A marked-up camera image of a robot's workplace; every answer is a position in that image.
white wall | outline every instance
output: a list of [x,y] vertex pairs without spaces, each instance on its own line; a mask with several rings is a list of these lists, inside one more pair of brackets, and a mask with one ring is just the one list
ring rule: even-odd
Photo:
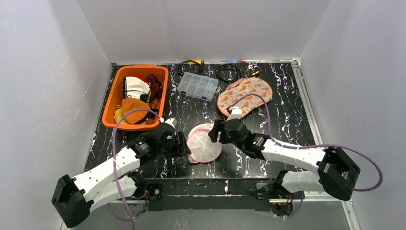
[[[302,56],[324,142],[362,150],[383,170],[379,189],[353,195],[362,229],[406,225],[405,12],[404,1],[333,0]],[[373,166],[354,158],[357,187],[375,184]]]
[[299,57],[330,0],[78,0],[111,62]]
[[1,229],[59,229],[53,191],[83,171],[110,68],[75,0],[2,1]]

orange plastic basket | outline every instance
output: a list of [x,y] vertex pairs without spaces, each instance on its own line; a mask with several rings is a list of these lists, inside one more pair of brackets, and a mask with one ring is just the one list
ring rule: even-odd
[[[122,87],[120,88],[120,83],[123,82],[126,76],[140,76],[146,78],[148,75],[154,74],[158,81],[163,85],[162,98],[157,104],[159,108],[159,116],[162,116],[165,105],[166,90],[168,87],[169,72],[168,69],[162,66],[152,66],[152,65],[136,65],[136,66],[124,66],[121,67],[117,74],[115,75],[112,88],[110,90],[109,98],[107,99],[107,104],[103,112],[102,121],[107,127],[115,127],[116,121],[114,119],[114,113],[117,110],[117,105],[121,105],[121,98],[124,98]],[[159,125],[157,120],[155,123],[150,125],[130,125],[130,124],[120,124],[118,129],[128,130],[128,131],[151,131]]]

yellow cloth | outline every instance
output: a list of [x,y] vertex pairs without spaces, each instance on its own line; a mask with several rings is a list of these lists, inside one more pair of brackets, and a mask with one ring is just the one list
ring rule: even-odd
[[[124,116],[124,114],[123,114],[123,109],[121,108],[121,106],[118,105],[117,108],[118,108],[118,109],[117,109],[117,110],[115,111],[115,113],[114,113],[114,119],[115,119],[115,122],[116,122],[116,123],[119,122],[119,121],[121,120],[121,118],[123,118],[123,116]],[[122,124],[122,125],[124,125],[124,124],[125,124],[125,125],[128,125],[129,122],[124,119],[120,124]]]

black marble surface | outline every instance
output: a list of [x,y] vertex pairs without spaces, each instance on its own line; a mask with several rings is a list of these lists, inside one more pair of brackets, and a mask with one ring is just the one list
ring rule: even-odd
[[[215,78],[214,70],[219,64],[204,64],[202,75]],[[177,119],[177,129],[187,135],[198,124],[213,123],[223,115],[217,109],[217,97],[228,82],[219,81],[217,93],[211,102],[181,96],[176,87],[180,82],[178,65],[162,65],[169,70],[169,83],[165,101],[164,118]],[[242,76],[261,70],[259,78],[264,79],[272,88],[272,100],[268,102],[271,114],[272,135],[282,141],[311,145],[315,141],[305,114],[302,99],[294,78],[290,63],[246,63],[237,64]],[[112,128],[102,123],[102,114],[120,66],[112,68],[112,75],[104,98],[99,122],[94,133],[85,171],[88,171],[112,157]],[[196,72],[196,65],[185,65],[185,72]],[[244,123],[253,132],[266,133],[266,111],[261,106],[244,117]],[[140,132],[119,131],[117,148],[133,140]],[[209,164],[190,164],[186,157],[165,158],[158,156],[154,161],[140,167],[139,172],[145,178],[274,178],[282,169],[296,170],[294,166],[281,162],[251,159],[231,144],[223,146],[219,158]]]

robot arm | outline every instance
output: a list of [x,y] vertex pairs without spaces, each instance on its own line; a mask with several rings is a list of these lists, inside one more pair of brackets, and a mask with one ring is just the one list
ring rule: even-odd
[[209,136],[212,142],[232,143],[252,158],[280,161],[296,165],[304,172],[282,170],[274,181],[270,181],[258,195],[286,197],[298,191],[327,192],[340,200],[350,200],[360,174],[360,168],[341,148],[299,149],[292,145],[271,139],[268,135],[251,133],[242,123],[242,112],[233,107],[226,121],[217,120]]
[[[146,132],[122,148],[116,155],[116,169],[124,196],[145,194],[149,188],[138,169],[158,154],[173,157],[190,154],[183,132],[175,130],[176,120],[168,119],[153,132]],[[80,224],[93,210],[120,198],[114,181],[113,158],[94,169],[70,177],[62,176],[52,197],[52,204],[68,228]],[[151,193],[150,199],[161,196],[162,191]]]

